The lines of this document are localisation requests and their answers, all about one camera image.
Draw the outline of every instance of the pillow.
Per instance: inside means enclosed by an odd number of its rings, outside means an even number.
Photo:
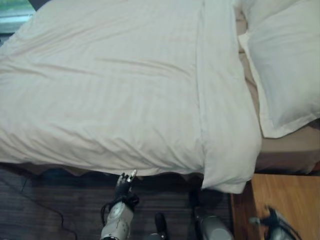
[[[299,0],[242,0],[242,11],[252,31],[268,17],[287,9]]]
[[[250,24],[258,15],[245,2]],[[295,1],[261,21],[239,42],[257,84],[263,135],[280,138],[320,117],[320,1]]]

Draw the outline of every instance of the bed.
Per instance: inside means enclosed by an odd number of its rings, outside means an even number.
[[[77,2],[47,3],[0,48],[0,162],[201,173],[203,188],[240,193],[255,168],[308,173],[320,160],[311,126],[261,138],[231,2]]]

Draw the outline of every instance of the striped fabric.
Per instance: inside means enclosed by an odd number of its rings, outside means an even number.
[[[261,136],[225,0],[53,0],[0,48],[0,161],[204,173],[241,192]]]

